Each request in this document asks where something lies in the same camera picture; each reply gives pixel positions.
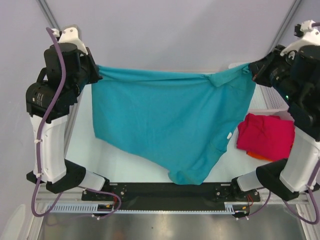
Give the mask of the white plastic perforated basket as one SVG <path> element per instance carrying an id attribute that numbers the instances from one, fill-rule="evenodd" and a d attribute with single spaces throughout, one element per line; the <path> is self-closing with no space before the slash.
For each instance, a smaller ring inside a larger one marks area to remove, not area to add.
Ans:
<path id="1" fill-rule="evenodd" d="M 226 71 L 228 83 L 223 87 L 221 108 L 224 120 L 242 121 L 248 113 L 277 115 L 290 119 L 289 106 L 273 88 L 254 83 L 249 66 L 244 62 L 231 63 Z"/>

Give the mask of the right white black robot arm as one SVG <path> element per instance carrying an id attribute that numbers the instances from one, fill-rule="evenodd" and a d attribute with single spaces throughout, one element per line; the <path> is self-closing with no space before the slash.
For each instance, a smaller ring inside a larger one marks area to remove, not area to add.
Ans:
<path id="1" fill-rule="evenodd" d="M 288 105 L 294 121 L 294 143 L 287 159 L 268 163 L 232 179 L 231 196 L 242 201 L 249 191 L 266 188 L 290 201 L 316 182 L 320 158 L 320 47 L 304 45 L 285 52 L 277 45 L 264 58 L 249 64 L 253 81 L 273 87 Z"/>

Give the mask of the teal t shirt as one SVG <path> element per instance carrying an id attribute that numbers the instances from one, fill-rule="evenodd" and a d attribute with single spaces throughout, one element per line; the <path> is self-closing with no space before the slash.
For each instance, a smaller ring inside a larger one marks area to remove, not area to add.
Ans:
<path id="1" fill-rule="evenodd" d="M 227 151 L 255 91 L 248 64 L 216 73 L 101 66 L 91 87 L 95 136 L 200 185 Z"/>

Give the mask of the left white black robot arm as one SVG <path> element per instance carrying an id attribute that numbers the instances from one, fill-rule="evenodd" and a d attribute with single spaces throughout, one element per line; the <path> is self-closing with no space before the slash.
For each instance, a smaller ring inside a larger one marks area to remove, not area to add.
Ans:
<path id="1" fill-rule="evenodd" d="M 109 179 L 65 159 L 65 129 L 70 107 L 78 102 L 85 85 L 101 80 L 91 52 L 73 43 L 59 43 L 65 65 L 65 81 L 60 87 L 62 67 L 54 45 L 44 51 L 45 67 L 26 91 L 26 111 L 30 115 L 35 138 L 36 163 L 26 175 L 36 183 L 40 178 L 54 194 L 82 187 L 93 189 L 100 200 L 110 196 Z"/>

